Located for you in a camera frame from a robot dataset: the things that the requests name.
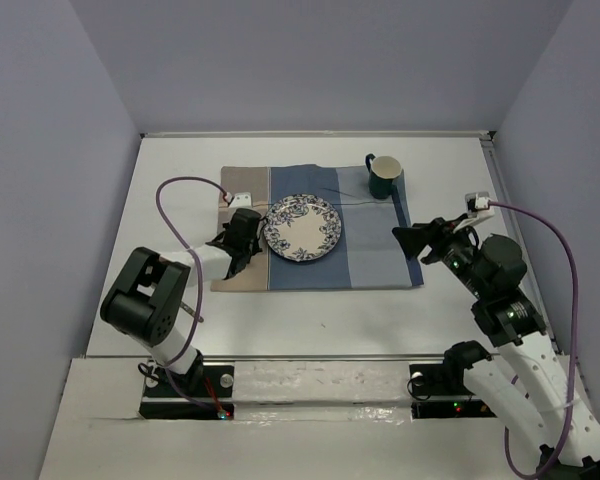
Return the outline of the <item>blue floral ceramic plate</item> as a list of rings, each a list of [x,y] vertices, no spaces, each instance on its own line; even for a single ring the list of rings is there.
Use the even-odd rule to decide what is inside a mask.
[[[312,194],[286,196],[265,215],[263,236],[269,249],[296,263],[321,259],[336,247],[341,235],[339,212]]]

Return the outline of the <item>dark green mug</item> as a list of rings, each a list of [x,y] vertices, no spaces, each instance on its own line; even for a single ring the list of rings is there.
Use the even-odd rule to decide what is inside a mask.
[[[367,154],[368,189],[373,198],[385,200],[392,196],[396,180],[402,174],[402,165],[391,156]]]

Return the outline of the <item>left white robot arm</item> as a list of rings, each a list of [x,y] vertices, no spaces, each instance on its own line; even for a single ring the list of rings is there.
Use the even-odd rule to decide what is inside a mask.
[[[261,252],[262,215],[239,208],[211,241],[166,255],[146,247],[132,251],[100,307],[100,318],[143,346],[173,390],[190,399],[203,379],[203,355],[193,345],[202,301],[177,319],[187,287],[234,278]]]

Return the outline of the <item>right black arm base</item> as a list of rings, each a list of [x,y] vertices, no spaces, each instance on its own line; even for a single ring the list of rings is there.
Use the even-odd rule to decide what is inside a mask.
[[[449,380],[441,363],[411,364],[406,387],[414,420],[495,417],[480,398]]]

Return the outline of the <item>metal table edge rail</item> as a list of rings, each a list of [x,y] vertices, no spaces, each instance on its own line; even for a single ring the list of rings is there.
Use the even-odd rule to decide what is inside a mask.
[[[200,131],[148,132],[142,139],[200,138],[477,138],[490,140],[487,130],[269,130],[269,131]]]

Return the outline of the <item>blue beige cloth placemat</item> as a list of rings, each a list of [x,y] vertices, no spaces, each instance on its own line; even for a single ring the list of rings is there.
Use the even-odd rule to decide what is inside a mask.
[[[371,196],[362,165],[224,166],[221,185],[233,194],[249,193],[253,208],[262,215],[288,195],[321,197],[340,214],[342,237],[330,253],[308,262],[286,260],[262,239],[263,252],[235,278],[212,282],[214,292],[394,290],[424,284],[419,264],[405,259],[392,234],[393,228],[411,224],[403,176],[386,200]]]

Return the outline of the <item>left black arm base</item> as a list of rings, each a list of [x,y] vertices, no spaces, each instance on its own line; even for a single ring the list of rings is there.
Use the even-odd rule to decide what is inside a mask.
[[[235,365],[211,362],[201,375],[172,373],[176,389],[165,370],[149,359],[137,365],[143,376],[139,416],[146,420],[221,420],[234,417]]]

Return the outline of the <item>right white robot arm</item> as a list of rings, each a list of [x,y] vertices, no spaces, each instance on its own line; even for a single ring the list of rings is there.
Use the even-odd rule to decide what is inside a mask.
[[[524,388],[477,341],[446,350],[436,374],[423,375],[423,382],[481,399],[508,434],[538,452],[533,478],[600,479],[600,424],[575,389],[574,368],[562,366],[546,322],[519,286],[527,273],[520,246],[503,235],[479,240],[466,215],[395,227],[392,234],[406,259],[443,263],[474,296],[476,324]]]

